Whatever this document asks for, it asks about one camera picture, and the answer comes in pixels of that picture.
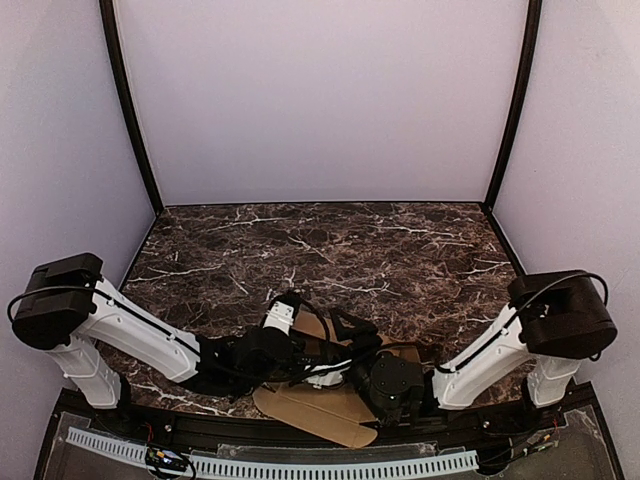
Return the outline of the brown cardboard box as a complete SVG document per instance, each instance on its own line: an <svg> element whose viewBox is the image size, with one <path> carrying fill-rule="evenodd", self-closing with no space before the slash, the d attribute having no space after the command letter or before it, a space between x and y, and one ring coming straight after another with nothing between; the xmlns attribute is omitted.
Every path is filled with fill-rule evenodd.
<svg viewBox="0 0 640 480"><path fill-rule="evenodd" d="M264 415L342 446L360 448L376 437L362 425L382 427L417 419L425 391L420 356L412 343L380 334L382 345L366 357L352 360L351 341L339 342L328 328L330 346L351 366L337 388L315 389L306 383L268 384L257 389L253 402Z"/></svg>

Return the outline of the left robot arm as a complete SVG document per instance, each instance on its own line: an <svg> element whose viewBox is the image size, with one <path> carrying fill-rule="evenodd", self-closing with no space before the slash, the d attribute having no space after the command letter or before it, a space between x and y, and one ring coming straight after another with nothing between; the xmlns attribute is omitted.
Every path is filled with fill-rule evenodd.
<svg viewBox="0 0 640 480"><path fill-rule="evenodd" d="M329 343L323 341L312 358L294 337L296 318L310 305L293 291L276 296L261 323L243 335L207 338L137 306L103 276L102 265L91 253L40 265L6 307L14 335L48 353L96 409L120 407L130 388L102 359L95 341L183 389L213 397L244 396L264 383L317 381L329 373Z"/></svg>

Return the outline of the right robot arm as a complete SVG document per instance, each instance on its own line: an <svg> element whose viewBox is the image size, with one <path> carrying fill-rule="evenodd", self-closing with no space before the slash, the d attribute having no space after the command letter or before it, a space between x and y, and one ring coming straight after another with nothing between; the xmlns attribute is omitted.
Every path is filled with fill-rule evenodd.
<svg viewBox="0 0 640 480"><path fill-rule="evenodd" d="M383 425L461 411L521 365L526 407L559 403L586 360L596 361L616 339L609 287L598 274L568 270L522 275L490 326L451 360L424 371L381 345L349 362L346 381Z"/></svg>

